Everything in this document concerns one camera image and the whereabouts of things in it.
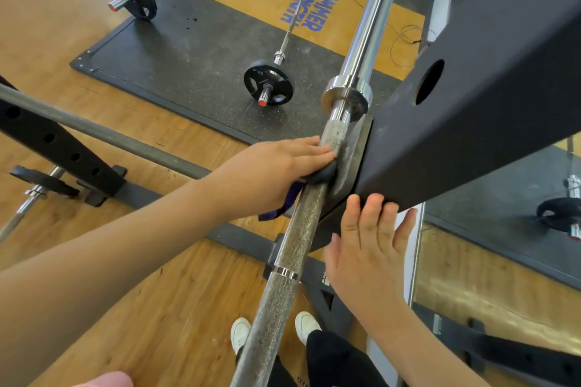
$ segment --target hand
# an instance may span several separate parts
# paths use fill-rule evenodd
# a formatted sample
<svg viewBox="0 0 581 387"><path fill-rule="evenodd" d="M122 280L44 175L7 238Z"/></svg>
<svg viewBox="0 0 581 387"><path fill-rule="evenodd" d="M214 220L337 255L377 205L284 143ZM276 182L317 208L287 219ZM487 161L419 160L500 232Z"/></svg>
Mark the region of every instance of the hand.
<svg viewBox="0 0 581 387"><path fill-rule="evenodd" d="M291 184L335 158L319 136L258 142L233 156L201 181L227 220L280 208Z"/></svg>
<svg viewBox="0 0 581 387"><path fill-rule="evenodd" d="M403 266L416 209L395 229L398 206L381 194L351 195L341 219L341 237L333 234L323 251L330 284L368 333L383 324L403 300Z"/></svg>

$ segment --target white sneaker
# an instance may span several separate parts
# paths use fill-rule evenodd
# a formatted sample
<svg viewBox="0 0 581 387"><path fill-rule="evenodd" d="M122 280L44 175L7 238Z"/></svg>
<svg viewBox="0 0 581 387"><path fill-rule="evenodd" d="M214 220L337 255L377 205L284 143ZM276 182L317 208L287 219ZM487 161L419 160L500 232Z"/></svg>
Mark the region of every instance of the white sneaker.
<svg viewBox="0 0 581 387"><path fill-rule="evenodd" d="M321 330L321 326L319 326L315 317L305 311L299 312L294 319L294 328L296 329L296 334L299 336L299 340L305 346L307 345L309 333Z"/></svg>
<svg viewBox="0 0 581 387"><path fill-rule="evenodd" d="M246 344L248 340L248 335L251 332L251 324L245 318L238 318L232 325L230 329L230 341L232 342L232 348L234 353L237 355L240 348Z"/></svg>

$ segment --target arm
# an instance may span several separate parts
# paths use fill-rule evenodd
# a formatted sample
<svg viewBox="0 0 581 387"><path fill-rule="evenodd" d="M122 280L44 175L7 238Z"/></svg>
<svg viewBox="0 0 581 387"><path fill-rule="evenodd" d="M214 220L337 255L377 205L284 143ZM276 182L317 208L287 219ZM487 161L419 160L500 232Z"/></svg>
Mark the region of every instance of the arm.
<svg viewBox="0 0 581 387"><path fill-rule="evenodd" d="M410 387L487 387L433 336L403 300L403 264L415 224L395 229L397 205L373 194L361 210L352 195L324 257L331 286Z"/></svg>
<svg viewBox="0 0 581 387"><path fill-rule="evenodd" d="M0 373L25 387L150 273L229 220L282 205L334 157L318 137L261 142L212 174L0 273Z"/></svg>

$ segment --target forearm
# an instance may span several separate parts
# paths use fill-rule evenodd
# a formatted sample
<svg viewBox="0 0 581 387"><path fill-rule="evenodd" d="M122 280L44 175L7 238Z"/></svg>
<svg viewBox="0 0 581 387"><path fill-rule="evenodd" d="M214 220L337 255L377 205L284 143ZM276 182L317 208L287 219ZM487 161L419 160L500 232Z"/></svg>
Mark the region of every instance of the forearm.
<svg viewBox="0 0 581 387"><path fill-rule="evenodd" d="M410 387L489 387L402 303L390 323L370 333Z"/></svg>
<svg viewBox="0 0 581 387"><path fill-rule="evenodd" d="M226 222L205 188L188 183L0 273L6 384L28 385L145 277Z"/></svg>

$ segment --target black pants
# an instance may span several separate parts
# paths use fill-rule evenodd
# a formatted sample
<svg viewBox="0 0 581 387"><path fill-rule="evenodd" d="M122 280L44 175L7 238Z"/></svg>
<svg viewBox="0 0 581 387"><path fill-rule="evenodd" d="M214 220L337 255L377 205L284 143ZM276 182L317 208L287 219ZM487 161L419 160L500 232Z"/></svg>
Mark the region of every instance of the black pants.
<svg viewBox="0 0 581 387"><path fill-rule="evenodd" d="M241 355L242 348L236 355L236 362ZM307 367L311 387L389 387L367 354L333 332L309 334ZM296 387L278 355L268 387Z"/></svg>

